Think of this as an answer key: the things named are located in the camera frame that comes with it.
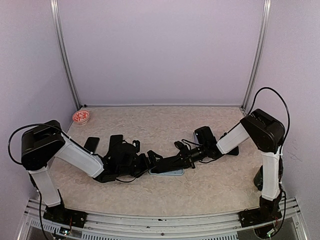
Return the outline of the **light blue phone case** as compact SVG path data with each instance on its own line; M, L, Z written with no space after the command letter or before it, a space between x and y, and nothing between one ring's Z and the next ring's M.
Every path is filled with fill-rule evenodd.
M182 176L184 174L184 169L178 169L178 170L161 172L161 173L156 173L153 169L151 169L148 171L148 173L150 175L157 175L157 176Z

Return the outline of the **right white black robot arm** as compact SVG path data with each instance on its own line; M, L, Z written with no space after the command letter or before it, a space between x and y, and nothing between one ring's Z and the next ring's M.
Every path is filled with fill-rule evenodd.
M193 135L194 147L189 147L187 140L176 141L178 153L174 156L162 157L148 151L148 157L155 163L153 171L161 174L187 169L204 159L214 162L225 156L248 157L247 163L258 166L253 183L260 191L260 197L257 208L238 213L241 226L250 227L282 218L280 201L285 195L282 153L287 132L279 120L258 108L240 119L220 139L216 139L209 126L196 129Z

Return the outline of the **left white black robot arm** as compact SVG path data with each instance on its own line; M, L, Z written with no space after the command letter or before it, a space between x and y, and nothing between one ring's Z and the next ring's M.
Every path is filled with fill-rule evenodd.
M122 176L139 178L157 168L162 159L151 150L147 154L140 153L140 142L135 140L128 143L122 135L112 135L107 154L101 156L96 153L98 141L88 138L85 145L81 146L62 130L57 120L16 129L7 143L11 158L12 139L22 130L25 132L21 136L21 160L15 160L14 163L24 167L39 191L40 200L45 203L43 219L70 227L83 228L88 214L65 206L60 190L52 179L49 161L63 160L104 184L116 182Z

